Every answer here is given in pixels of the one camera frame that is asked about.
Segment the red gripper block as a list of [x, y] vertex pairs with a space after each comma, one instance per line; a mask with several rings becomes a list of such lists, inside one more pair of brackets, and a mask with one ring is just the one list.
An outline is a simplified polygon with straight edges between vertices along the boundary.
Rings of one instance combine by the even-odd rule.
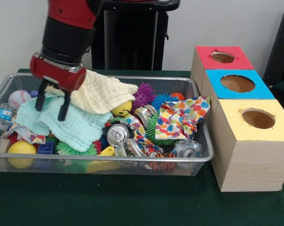
[[38, 90], [35, 109], [40, 112], [45, 101], [45, 89], [48, 81], [58, 85], [64, 93], [64, 103], [60, 107], [58, 120], [66, 119], [67, 111], [71, 103], [71, 92], [78, 90], [85, 80], [86, 68], [81, 65], [72, 67], [48, 60], [40, 52], [35, 52], [30, 61], [30, 69], [33, 76], [43, 79]]

